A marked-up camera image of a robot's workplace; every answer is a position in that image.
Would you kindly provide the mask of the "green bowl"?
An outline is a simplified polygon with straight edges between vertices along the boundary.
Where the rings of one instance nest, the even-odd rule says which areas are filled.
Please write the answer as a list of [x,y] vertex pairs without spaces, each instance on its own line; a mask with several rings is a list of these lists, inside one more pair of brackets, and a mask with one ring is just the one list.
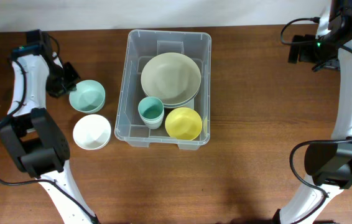
[[105,104],[106,92],[96,80],[84,80],[76,84],[76,90],[69,94],[69,102],[73,109],[93,114],[101,110]]

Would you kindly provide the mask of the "green cup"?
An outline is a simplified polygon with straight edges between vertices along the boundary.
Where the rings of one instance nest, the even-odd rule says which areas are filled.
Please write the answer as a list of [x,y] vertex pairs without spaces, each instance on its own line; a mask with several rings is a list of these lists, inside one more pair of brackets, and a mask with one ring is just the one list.
[[144,121],[156,121],[163,117],[164,105],[160,99],[148,96],[139,102],[138,112]]

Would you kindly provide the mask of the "white cup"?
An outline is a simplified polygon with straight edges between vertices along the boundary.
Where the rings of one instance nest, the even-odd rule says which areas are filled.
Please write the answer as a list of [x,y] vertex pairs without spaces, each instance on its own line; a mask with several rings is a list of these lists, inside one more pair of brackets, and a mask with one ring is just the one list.
[[163,121],[163,117],[159,117],[155,119],[146,119],[146,118],[141,118],[141,119],[148,126],[160,126]]

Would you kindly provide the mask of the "clear plastic storage container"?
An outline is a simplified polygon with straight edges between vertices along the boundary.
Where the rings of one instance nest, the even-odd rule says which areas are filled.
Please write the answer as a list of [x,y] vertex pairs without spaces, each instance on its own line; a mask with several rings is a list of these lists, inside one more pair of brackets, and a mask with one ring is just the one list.
[[[190,57],[200,69],[201,85],[195,97],[194,110],[201,116],[203,127],[192,141],[171,138],[165,124],[149,129],[138,113],[138,104],[146,96],[141,87],[141,72],[146,63],[158,54],[177,52]],[[179,149],[197,150],[210,140],[211,36],[204,32],[162,30],[130,31],[119,96],[114,135],[133,147],[149,147],[151,143],[176,144]]]

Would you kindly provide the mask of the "yellow bowl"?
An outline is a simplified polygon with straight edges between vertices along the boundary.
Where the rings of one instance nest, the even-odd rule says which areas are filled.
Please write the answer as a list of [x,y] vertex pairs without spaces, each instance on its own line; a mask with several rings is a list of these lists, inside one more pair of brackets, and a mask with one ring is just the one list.
[[187,107],[172,110],[165,119],[165,130],[175,139],[192,141],[200,135],[202,127],[201,116]]

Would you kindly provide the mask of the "grey translucent cup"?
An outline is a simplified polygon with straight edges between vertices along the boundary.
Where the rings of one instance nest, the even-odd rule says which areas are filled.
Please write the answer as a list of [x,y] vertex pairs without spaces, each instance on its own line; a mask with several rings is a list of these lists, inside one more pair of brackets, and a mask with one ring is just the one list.
[[146,123],[146,126],[149,128],[149,129],[158,129],[160,128],[162,123]]

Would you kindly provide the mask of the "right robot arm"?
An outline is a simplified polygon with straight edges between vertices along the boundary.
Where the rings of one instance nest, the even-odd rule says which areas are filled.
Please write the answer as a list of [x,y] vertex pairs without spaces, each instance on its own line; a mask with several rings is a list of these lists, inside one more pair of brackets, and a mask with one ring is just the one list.
[[352,186],[352,0],[333,0],[313,22],[316,34],[295,35],[288,42],[288,61],[340,73],[338,114],[329,140],[302,143],[305,176],[273,223],[316,223],[326,205]]

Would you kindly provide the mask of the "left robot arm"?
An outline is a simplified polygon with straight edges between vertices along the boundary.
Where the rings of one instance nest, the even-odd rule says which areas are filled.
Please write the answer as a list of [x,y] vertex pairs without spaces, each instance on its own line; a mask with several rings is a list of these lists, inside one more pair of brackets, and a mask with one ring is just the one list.
[[76,90],[79,74],[63,63],[55,39],[40,29],[25,34],[26,44],[10,55],[14,91],[9,111],[0,122],[0,140],[16,167],[40,184],[64,223],[98,223],[70,170],[70,146],[46,109],[46,97],[59,98]]

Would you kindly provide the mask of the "white label in container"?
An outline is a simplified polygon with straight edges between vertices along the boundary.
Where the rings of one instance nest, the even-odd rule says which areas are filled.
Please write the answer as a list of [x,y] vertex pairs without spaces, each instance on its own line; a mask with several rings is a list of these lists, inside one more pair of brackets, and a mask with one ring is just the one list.
[[195,108],[194,108],[194,105],[195,105],[194,99],[191,99],[191,100],[185,105],[185,107],[194,110],[194,109],[195,109]]

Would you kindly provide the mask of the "white bowl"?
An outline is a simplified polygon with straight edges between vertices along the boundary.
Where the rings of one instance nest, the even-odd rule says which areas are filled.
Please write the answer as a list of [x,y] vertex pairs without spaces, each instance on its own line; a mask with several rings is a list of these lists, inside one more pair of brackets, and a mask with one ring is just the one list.
[[73,140],[82,149],[98,150],[107,145],[111,133],[111,124],[104,116],[89,114],[74,126]]

